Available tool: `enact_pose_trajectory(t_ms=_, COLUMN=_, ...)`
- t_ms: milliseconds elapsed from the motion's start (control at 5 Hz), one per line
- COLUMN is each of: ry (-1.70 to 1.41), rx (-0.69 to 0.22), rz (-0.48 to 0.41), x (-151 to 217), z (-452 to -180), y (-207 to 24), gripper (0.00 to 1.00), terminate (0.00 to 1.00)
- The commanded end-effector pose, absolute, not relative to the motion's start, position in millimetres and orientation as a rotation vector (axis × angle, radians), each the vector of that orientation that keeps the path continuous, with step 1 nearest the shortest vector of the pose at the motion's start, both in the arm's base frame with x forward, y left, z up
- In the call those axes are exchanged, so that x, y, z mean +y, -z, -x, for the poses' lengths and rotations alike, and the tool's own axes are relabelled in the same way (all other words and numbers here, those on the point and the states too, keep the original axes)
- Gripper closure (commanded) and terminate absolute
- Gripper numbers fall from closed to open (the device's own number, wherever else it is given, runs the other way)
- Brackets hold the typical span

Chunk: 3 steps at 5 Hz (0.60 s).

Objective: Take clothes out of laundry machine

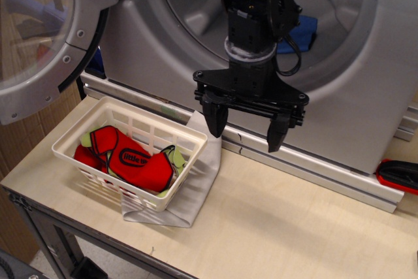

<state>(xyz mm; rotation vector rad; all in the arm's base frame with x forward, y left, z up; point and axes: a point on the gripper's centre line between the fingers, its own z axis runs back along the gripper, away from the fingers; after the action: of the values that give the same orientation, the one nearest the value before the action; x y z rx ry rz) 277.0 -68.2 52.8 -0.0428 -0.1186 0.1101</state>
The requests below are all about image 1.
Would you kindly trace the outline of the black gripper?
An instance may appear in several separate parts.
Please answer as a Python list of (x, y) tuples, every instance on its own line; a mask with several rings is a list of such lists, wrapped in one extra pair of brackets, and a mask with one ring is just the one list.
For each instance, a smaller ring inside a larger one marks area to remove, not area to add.
[(230, 61), (229, 67), (193, 73), (197, 83), (195, 99), (210, 133), (219, 138), (227, 123), (229, 109), (270, 118), (268, 152), (277, 152), (289, 126), (301, 126), (309, 97), (285, 83), (277, 74), (273, 58), (258, 65)]

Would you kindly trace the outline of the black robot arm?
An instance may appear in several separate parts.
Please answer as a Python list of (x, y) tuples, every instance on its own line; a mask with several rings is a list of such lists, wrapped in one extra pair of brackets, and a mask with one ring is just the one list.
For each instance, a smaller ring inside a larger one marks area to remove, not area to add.
[(229, 58), (226, 69), (197, 71), (195, 98), (202, 105), (211, 134), (220, 137), (229, 110), (270, 119), (268, 151), (280, 149), (290, 128), (302, 125), (309, 97), (282, 79), (298, 72), (278, 66), (277, 48), (287, 42), (298, 57), (301, 52), (290, 31), (300, 24), (301, 7), (295, 0), (221, 0), (227, 12), (228, 35), (224, 42)]

